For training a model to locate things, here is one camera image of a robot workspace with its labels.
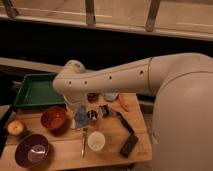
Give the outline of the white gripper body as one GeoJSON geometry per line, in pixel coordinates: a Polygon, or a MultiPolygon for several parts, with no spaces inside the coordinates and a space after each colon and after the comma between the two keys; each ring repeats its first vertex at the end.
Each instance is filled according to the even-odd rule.
{"type": "Polygon", "coordinates": [[[64,102],[69,117],[73,119],[78,109],[86,104],[86,98],[84,96],[64,97],[64,102]]]}

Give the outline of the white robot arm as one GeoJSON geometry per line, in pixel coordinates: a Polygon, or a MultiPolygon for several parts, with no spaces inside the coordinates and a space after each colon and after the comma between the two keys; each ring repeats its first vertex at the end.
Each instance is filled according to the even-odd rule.
{"type": "Polygon", "coordinates": [[[89,72],[70,60],[53,87],[70,105],[87,93],[153,96],[153,171],[213,171],[212,57],[179,53],[89,72]]]}

